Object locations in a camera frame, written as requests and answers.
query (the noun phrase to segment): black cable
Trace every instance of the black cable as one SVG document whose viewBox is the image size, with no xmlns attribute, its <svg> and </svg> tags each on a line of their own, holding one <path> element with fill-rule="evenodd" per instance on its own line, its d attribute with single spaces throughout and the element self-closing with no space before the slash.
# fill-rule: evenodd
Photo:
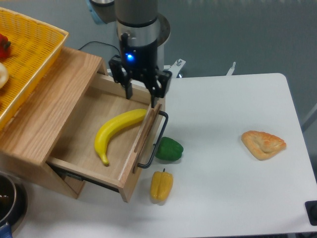
<svg viewBox="0 0 317 238">
<path fill-rule="evenodd" d="M 114 46 L 114 45 L 111 45 L 111 44 L 108 44 L 108 43 L 105 43 L 105 42 L 100 42 L 100 41 L 90 41 L 86 44 L 84 44 L 82 47 L 80 47 L 78 50 L 81 51 L 84 47 L 86 47 L 87 45 L 89 45 L 90 43 L 99 43 L 99 44 L 103 44 L 105 46 L 111 46 L 111 47 L 114 47 L 118 52 L 119 52 L 119 55 L 120 55 L 120 50 Z"/>
</svg>

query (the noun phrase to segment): green bell pepper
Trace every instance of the green bell pepper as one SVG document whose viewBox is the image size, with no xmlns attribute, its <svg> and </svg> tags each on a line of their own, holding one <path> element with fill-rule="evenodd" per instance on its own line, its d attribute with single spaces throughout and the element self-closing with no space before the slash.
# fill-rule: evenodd
<svg viewBox="0 0 317 238">
<path fill-rule="evenodd" d="M 182 157 L 183 151 L 183 146 L 177 141 L 169 137 L 162 137 L 155 156 L 160 160 L 176 161 Z"/>
</svg>

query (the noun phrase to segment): red pepper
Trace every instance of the red pepper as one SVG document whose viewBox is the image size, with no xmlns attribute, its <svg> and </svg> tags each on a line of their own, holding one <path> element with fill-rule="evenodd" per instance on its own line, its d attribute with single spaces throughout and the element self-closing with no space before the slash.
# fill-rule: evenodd
<svg viewBox="0 0 317 238">
<path fill-rule="evenodd" d="M 11 42 L 8 37 L 0 34 L 0 58 L 8 58 L 11 53 Z"/>
</svg>

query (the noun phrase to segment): yellow bell pepper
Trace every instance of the yellow bell pepper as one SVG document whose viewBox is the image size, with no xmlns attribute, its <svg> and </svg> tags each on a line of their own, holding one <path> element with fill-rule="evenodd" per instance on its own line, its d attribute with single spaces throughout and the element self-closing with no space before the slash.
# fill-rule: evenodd
<svg viewBox="0 0 317 238">
<path fill-rule="evenodd" d="M 153 199 L 164 201 L 173 187 L 173 175 L 170 173 L 156 171 L 152 176 L 151 197 Z"/>
</svg>

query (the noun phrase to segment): pepper stem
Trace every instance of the pepper stem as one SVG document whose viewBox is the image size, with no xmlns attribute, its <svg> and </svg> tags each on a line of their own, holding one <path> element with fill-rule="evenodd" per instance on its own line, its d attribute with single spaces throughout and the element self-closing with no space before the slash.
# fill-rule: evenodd
<svg viewBox="0 0 317 238">
<path fill-rule="evenodd" d="M 5 45 L 3 46 L 3 48 L 6 50 L 6 49 L 8 49 L 8 48 L 10 47 L 10 45 L 11 45 L 11 42 L 8 41 L 7 43 L 5 43 Z"/>
</svg>

